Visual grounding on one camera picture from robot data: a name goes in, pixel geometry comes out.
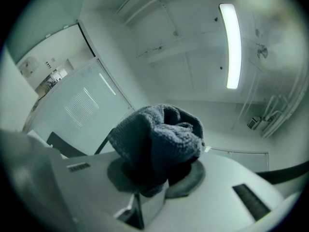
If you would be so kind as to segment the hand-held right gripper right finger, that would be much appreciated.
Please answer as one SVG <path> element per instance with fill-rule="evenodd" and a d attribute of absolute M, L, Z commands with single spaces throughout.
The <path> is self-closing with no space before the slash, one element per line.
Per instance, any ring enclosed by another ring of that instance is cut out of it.
<path fill-rule="evenodd" d="M 255 220 L 233 187 L 245 184 L 270 209 L 283 196 L 269 182 L 238 162 L 203 153 L 199 158 L 206 175 L 189 196 L 166 200 L 145 228 L 147 232 L 236 232 Z"/>

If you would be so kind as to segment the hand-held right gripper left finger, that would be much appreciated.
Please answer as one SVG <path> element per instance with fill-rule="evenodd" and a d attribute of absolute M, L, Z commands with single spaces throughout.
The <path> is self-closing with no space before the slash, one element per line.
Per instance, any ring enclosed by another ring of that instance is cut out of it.
<path fill-rule="evenodd" d="M 57 184 L 79 232 L 141 232 L 140 201 L 115 152 L 63 159 L 51 154 Z"/>

